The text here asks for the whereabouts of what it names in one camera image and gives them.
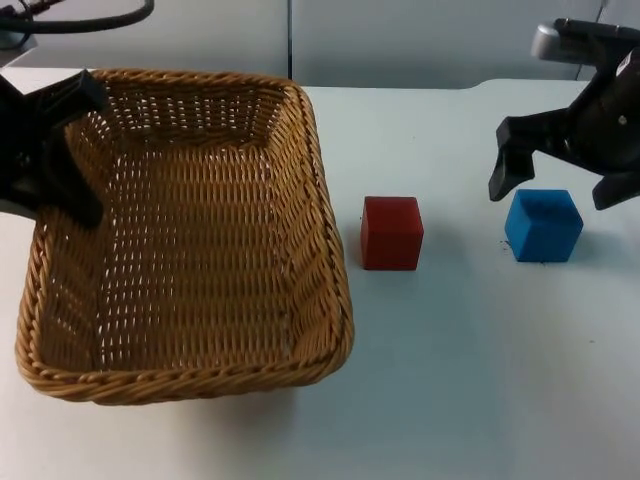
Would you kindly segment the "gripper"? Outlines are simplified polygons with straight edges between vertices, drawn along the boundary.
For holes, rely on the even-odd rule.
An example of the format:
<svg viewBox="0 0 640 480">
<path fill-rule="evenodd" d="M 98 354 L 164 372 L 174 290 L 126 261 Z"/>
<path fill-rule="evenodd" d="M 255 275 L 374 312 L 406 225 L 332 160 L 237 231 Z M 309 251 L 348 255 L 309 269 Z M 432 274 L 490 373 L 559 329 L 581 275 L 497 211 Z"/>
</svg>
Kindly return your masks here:
<svg viewBox="0 0 640 480">
<path fill-rule="evenodd" d="M 83 227 L 100 224 L 103 205 L 65 137 L 47 137 L 108 103 L 105 86 L 87 70 L 29 93 L 1 79 L 2 212 L 34 218 L 44 207 L 57 207 Z"/>
<path fill-rule="evenodd" d="M 491 201 L 535 178 L 535 152 L 600 175 L 592 190 L 599 211 L 639 196 L 639 35 L 589 35 L 575 57 L 595 73 L 569 109 L 508 116 L 498 126 Z"/>
</svg>

